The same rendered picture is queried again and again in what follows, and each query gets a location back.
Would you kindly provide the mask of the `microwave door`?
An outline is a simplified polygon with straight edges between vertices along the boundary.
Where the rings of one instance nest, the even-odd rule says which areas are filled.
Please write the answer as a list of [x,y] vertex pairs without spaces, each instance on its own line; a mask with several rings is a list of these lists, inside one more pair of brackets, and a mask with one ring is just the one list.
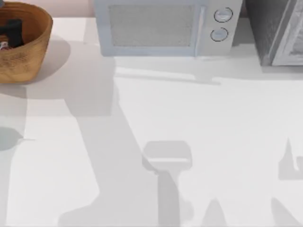
[[93,0],[103,56],[194,56],[202,0]]

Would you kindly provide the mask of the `round microwave knob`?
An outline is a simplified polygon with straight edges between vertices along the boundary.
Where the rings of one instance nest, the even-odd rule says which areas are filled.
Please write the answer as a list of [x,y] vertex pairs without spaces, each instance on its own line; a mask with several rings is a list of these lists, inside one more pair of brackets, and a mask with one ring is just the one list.
[[218,9],[215,13],[214,13],[214,19],[215,21],[217,21],[218,23],[225,23],[228,22],[229,20],[231,20],[233,16],[233,11],[230,8],[222,8],[222,9]]
[[225,39],[227,39],[229,35],[229,32],[227,29],[225,29],[224,27],[220,27],[218,29],[214,29],[211,33],[210,33],[210,37],[214,42],[222,42]]

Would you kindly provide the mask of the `pale microwave oven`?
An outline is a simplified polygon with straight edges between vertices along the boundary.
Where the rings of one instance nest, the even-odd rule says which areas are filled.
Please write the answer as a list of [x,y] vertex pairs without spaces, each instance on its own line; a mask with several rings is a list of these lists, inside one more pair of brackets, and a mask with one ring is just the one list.
[[[199,55],[197,57],[226,55],[232,47],[243,0],[202,0],[202,2],[204,4],[205,14]],[[218,23],[214,19],[214,13],[222,8],[232,9],[233,16],[228,22]],[[227,39],[222,42],[214,42],[210,37],[210,33],[220,27],[227,29],[229,35]]]

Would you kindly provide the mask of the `wooden basket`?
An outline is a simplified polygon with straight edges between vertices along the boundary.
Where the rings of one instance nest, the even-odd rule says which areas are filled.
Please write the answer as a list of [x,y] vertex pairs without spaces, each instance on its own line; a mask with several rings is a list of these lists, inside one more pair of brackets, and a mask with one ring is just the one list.
[[[40,71],[49,44],[53,19],[43,8],[0,0],[0,26],[9,19],[22,20],[24,45],[0,51],[0,84],[27,82]],[[0,35],[0,42],[7,42]]]

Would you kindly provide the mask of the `grey cabinet door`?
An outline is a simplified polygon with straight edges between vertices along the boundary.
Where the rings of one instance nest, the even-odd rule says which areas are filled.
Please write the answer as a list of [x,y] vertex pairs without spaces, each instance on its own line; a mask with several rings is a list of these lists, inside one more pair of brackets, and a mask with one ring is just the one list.
[[276,38],[273,66],[303,66],[303,0],[289,0]]

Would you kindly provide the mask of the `black object in basket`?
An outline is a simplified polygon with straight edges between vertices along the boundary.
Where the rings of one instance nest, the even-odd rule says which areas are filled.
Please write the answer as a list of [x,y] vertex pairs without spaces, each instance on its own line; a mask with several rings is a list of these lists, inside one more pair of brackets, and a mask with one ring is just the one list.
[[7,20],[5,25],[0,26],[0,35],[7,37],[9,47],[23,46],[22,20],[19,18]]

